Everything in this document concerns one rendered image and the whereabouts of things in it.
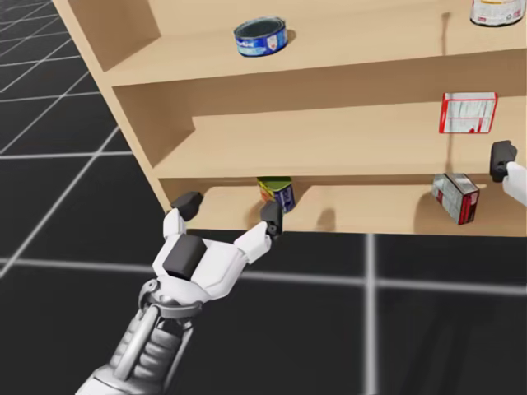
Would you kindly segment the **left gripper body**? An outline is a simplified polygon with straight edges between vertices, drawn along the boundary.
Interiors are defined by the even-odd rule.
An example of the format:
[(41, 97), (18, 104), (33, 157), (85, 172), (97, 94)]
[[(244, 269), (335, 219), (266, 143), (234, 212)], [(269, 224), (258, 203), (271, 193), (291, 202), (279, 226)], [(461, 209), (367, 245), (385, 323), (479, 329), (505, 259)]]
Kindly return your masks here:
[(187, 305), (227, 296), (247, 263), (234, 244), (181, 234), (168, 237), (152, 268), (161, 293)]

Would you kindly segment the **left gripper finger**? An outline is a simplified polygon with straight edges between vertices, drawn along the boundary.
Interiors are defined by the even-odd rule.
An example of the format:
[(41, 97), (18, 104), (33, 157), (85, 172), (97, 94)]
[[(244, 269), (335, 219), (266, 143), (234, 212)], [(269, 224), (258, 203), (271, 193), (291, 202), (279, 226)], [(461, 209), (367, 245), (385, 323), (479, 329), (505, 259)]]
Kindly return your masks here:
[(163, 220), (163, 237), (168, 239), (173, 235), (185, 234), (186, 223), (198, 214), (203, 201), (200, 192), (188, 192), (176, 198), (171, 204), (171, 209)]
[(269, 201), (260, 210), (260, 222), (235, 240), (248, 264), (263, 257), (283, 232), (283, 212), (279, 202)]

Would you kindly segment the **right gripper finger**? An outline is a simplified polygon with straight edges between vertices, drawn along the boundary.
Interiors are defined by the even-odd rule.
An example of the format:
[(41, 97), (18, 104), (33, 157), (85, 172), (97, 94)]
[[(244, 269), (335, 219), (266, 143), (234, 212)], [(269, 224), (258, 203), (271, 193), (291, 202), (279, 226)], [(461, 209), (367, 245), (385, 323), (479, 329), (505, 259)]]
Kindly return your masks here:
[(494, 142), (491, 148), (489, 174), (504, 193), (517, 202), (527, 202), (527, 168), (515, 161), (517, 148), (510, 140)]

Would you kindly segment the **green and blue rectangular can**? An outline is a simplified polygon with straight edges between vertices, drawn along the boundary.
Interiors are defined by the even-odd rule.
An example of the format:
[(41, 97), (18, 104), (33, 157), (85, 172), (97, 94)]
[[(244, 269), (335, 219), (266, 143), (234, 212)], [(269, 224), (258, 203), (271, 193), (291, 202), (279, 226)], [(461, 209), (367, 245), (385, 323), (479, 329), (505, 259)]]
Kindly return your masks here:
[(292, 179), (290, 177), (258, 177), (259, 190), (265, 202), (278, 202), (283, 213), (288, 213), (296, 207), (296, 199)]

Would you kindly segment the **pale wooden shelf unit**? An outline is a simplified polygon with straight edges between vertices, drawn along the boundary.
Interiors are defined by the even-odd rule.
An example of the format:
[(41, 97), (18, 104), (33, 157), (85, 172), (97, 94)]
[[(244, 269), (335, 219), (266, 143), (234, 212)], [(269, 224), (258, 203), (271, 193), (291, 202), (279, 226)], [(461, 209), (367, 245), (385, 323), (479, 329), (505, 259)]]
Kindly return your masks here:
[[(197, 190), (190, 226), (259, 219), (262, 176), (292, 179), (287, 230), (527, 236), (491, 181), (495, 141), (527, 160), (527, 16), (470, 19), (472, 0), (53, 0), (164, 209)], [(279, 52), (247, 58), (240, 24), (277, 16)], [(496, 92), (489, 134), (440, 134), (444, 93)], [(480, 190), (456, 225), (436, 174)]]

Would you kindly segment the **red and white can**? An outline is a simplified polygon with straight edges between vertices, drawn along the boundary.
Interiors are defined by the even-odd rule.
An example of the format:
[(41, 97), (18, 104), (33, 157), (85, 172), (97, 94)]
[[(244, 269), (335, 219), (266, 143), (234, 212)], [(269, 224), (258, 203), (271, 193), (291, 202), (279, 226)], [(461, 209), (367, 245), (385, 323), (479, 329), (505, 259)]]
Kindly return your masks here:
[(472, 0), (470, 20), (479, 26), (510, 26), (525, 14), (526, 0)]

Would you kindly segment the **blue flat can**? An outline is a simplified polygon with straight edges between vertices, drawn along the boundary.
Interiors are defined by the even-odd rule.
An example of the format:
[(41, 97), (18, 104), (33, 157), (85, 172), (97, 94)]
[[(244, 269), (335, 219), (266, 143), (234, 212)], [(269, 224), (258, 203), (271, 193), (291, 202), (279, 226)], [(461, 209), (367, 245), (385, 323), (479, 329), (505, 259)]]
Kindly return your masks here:
[(238, 53), (247, 58), (274, 54), (288, 44), (286, 22), (277, 16), (246, 21), (237, 26), (233, 34)]

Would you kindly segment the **red and grey carton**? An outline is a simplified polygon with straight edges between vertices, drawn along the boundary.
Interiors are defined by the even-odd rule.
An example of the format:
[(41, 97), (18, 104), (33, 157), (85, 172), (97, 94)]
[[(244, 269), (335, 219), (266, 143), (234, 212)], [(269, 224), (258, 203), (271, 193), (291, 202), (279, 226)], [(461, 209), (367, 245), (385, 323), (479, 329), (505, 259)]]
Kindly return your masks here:
[(480, 190), (467, 174), (436, 174), (432, 184), (432, 195), (456, 225), (473, 222)]

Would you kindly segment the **red and white carton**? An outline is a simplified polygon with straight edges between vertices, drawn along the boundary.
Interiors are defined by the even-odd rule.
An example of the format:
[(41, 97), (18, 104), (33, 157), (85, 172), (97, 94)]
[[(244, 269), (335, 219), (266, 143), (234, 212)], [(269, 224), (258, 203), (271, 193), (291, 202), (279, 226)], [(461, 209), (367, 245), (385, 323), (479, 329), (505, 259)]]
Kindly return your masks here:
[(489, 134), (495, 118), (496, 92), (444, 93), (440, 134)]

